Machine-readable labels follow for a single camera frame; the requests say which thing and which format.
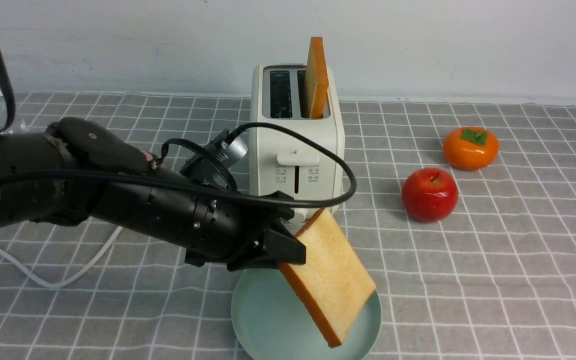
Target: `apple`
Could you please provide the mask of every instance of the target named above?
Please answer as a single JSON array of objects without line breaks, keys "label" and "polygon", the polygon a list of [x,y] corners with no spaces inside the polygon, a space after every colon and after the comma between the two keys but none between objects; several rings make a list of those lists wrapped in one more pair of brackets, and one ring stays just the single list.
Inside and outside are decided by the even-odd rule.
[{"label": "apple", "polygon": [[421,168],[410,174],[401,187],[404,209],[421,223],[446,218],[455,209],[458,198],[457,183],[440,168]]}]

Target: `white toaster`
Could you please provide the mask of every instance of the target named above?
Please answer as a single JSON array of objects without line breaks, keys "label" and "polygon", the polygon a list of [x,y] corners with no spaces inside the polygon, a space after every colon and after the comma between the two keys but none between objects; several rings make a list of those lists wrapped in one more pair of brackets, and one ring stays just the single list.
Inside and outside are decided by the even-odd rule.
[{"label": "white toaster", "polygon": [[[327,68],[328,91],[324,116],[302,116],[305,64],[259,64],[253,73],[250,101],[252,123],[273,123],[301,134],[344,158],[345,133],[335,80]],[[276,130],[254,127],[248,140],[250,194],[276,191],[297,200],[325,200],[343,191],[342,168],[323,153]],[[335,212],[338,206],[330,210]],[[290,223],[303,223],[317,209],[294,209]]]}]

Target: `toaster lever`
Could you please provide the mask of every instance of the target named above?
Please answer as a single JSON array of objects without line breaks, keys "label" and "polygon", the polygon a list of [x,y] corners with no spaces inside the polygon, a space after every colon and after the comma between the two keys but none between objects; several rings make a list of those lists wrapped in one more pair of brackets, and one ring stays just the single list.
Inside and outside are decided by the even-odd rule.
[{"label": "toaster lever", "polygon": [[320,164],[317,153],[306,153],[297,150],[293,153],[277,153],[277,163],[285,167],[314,167]]}]

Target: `gray tablecloth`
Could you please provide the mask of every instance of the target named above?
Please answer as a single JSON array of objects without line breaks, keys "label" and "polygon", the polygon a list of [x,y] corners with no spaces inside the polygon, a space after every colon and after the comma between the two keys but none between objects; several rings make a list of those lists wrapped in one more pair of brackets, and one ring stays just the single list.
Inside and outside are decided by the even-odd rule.
[{"label": "gray tablecloth", "polygon": [[[246,98],[16,94],[18,125],[87,117],[141,150],[205,144],[249,120]],[[345,159],[358,192],[336,214],[378,285],[381,335],[369,360],[576,359],[576,107],[343,102]],[[457,126],[485,126],[501,152],[482,171],[441,153]],[[174,150],[166,165],[187,157]],[[410,221],[400,186],[420,167],[451,171],[461,198],[441,223]],[[233,169],[248,185],[247,161]],[[23,223],[6,249],[49,281],[77,272],[114,226]],[[0,258],[0,360],[246,360],[230,319],[239,273],[183,263],[184,250],[124,230],[87,275],[59,291]]]}]

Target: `brown object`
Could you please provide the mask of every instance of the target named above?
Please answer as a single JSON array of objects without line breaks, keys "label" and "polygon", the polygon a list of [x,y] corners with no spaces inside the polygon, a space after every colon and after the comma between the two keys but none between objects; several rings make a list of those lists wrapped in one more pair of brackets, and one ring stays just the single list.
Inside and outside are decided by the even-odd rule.
[{"label": "brown object", "polygon": [[341,346],[377,285],[330,210],[320,209],[295,235],[306,246],[306,264],[280,263],[329,347]]},{"label": "brown object", "polygon": [[328,97],[328,68],[324,56],[324,40],[321,37],[310,38],[308,63],[304,78],[304,112],[309,119],[324,117],[324,107]]}]

